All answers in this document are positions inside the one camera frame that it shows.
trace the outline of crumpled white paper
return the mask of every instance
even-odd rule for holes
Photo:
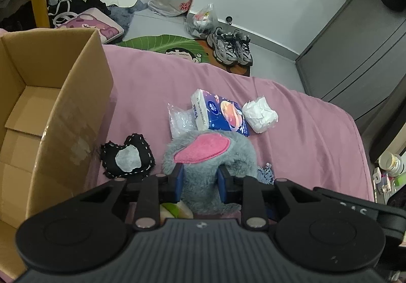
[[[256,133],[265,132],[278,121],[277,112],[268,106],[264,96],[243,105],[242,113]]]

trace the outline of black fabric heart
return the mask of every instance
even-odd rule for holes
[[[141,160],[141,166],[133,168],[130,172],[123,171],[116,162],[119,151],[126,149],[128,146],[134,146],[137,148]],[[107,142],[101,146],[100,159],[106,170],[104,172],[106,177],[114,179],[136,176],[136,179],[131,179],[132,182],[141,181],[155,166],[154,156],[149,148],[149,144],[145,141],[142,134],[129,135],[125,139],[124,145],[117,145],[111,141]]]

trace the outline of blue tissue packaging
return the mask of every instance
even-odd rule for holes
[[[238,103],[201,89],[193,93],[191,100],[199,131],[223,130],[249,135]]]

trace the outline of pink bedsheet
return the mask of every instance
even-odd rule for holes
[[[258,165],[269,162],[277,178],[310,189],[320,186],[373,201],[358,130],[353,119],[335,105],[271,80],[229,74],[210,64],[115,45],[105,45],[104,50],[114,86],[99,140],[122,144],[131,133],[143,134],[156,160],[153,173],[160,171],[171,141],[168,103],[190,109],[190,95],[198,88],[241,106],[264,95],[279,122],[262,134],[250,131]],[[108,180],[103,171],[100,167],[97,184]]]

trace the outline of sneaker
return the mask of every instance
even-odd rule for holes
[[[234,46],[235,46],[235,54],[238,58],[238,64],[244,67],[251,67],[252,66],[252,56],[250,51],[250,37],[243,36],[241,31],[236,30],[234,31]]]
[[[236,65],[238,57],[234,53],[234,35],[224,33],[221,27],[207,37],[207,44],[213,49],[213,55],[217,61],[225,65]]]

